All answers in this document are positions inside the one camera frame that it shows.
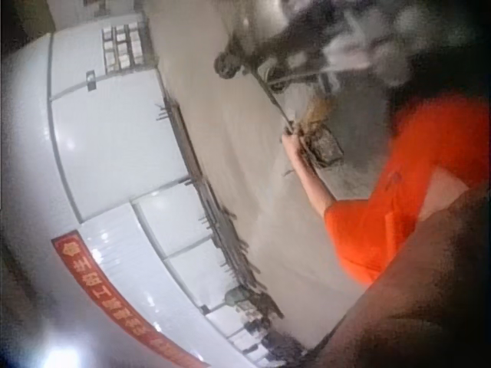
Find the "person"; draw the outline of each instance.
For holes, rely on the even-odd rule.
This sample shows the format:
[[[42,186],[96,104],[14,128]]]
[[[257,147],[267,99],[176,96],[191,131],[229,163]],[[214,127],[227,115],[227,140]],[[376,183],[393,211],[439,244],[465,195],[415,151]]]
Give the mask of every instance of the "person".
[[[337,327],[287,366],[489,366],[489,211],[486,183],[422,221]]]
[[[460,95],[412,103],[369,199],[338,201],[305,161],[299,134],[282,142],[313,209],[324,219],[341,266],[371,284],[417,224],[489,181],[489,105]]]

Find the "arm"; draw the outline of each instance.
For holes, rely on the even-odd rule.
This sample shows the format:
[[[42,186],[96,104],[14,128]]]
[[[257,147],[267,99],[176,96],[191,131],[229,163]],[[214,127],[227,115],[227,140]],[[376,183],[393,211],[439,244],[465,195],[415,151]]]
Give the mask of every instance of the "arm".
[[[319,178],[315,169],[305,162],[298,135],[283,134],[282,142],[292,167],[297,173],[305,193],[307,193],[312,208],[324,218],[325,210],[336,202],[335,197],[322,182],[322,179]]]

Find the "white wall panel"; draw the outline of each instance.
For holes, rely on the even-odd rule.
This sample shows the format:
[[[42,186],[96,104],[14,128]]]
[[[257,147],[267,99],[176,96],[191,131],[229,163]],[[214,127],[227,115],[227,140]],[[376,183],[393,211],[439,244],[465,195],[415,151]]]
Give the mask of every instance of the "white wall panel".
[[[130,205],[85,222],[80,233],[114,287],[164,335],[213,367],[253,367],[180,289]]]
[[[88,71],[94,71],[96,77],[105,75],[101,30],[104,27],[125,25],[142,19],[142,15],[137,14],[104,18],[55,33],[51,95],[55,96],[77,84],[85,83]]]
[[[178,184],[152,193],[137,205],[165,255],[212,234],[194,186]]]
[[[221,267],[225,258],[213,240],[166,260],[186,285],[195,303],[209,309],[223,303],[225,293],[238,285],[227,268]]]
[[[249,349],[255,343],[261,343],[260,338],[251,335],[246,330],[243,330],[238,334],[232,336],[230,338],[230,341],[241,351]]]
[[[241,315],[237,313],[234,307],[228,305],[207,314],[206,318],[225,336],[230,336],[244,327]]]
[[[252,360],[253,362],[265,357],[268,354],[268,349],[266,349],[263,345],[259,344],[258,349],[252,351],[251,353],[247,354],[247,357]]]
[[[82,218],[187,176],[154,70],[112,77],[52,103],[61,162]]]

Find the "wheel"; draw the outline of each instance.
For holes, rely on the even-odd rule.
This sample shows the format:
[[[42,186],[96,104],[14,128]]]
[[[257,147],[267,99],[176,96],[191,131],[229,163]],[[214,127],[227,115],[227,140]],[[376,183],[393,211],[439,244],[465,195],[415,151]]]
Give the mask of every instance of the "wheel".
[[[286,70],[285,67],[281,67],[279,65],[273,65],[266,71],[265,82],[269,84],[270,81],[284,77],[287,74],[287,72],[288,71]],[[285,80],[283,82],[269,84],[269,89],[274,94],[282,94],[283,92],[285,92],[285,90],[288,88],[289,85],[290,82],[288,80],[287,81]]]
[[[223,79],[234,78],[240,70],[241,62],[238,57],[228,52],[221,52],[215,59],[215,72]]]

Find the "white wall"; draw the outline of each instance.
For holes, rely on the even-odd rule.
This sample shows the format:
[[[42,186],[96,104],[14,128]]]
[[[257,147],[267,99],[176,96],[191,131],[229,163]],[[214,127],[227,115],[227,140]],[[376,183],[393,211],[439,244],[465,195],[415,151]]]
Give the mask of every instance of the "white wall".
[[[49,35],[40,38],[2,63],[2,237],[41,296],[43,311],[72,332],[72,347],[164,367],[160,356],[121,333],[92,302],[51,243],[78,222],[54,160],[48,123],[49,41]]]

